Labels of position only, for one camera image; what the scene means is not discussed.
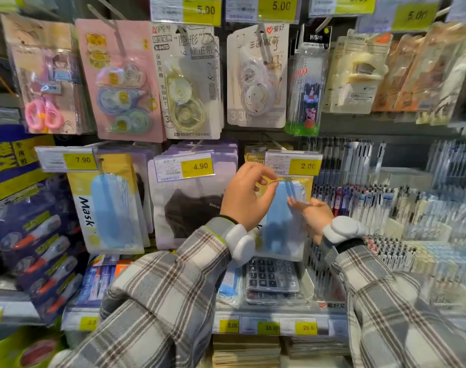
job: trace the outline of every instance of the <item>packaged calculator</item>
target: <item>packaged calculator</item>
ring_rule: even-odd
[[[306,301],[301,293],[247,291],[247,302],[263,305],[298,305]]]
[[[248,291],[299,292],[294,262],[253,257],[247,266],[246,287]]]

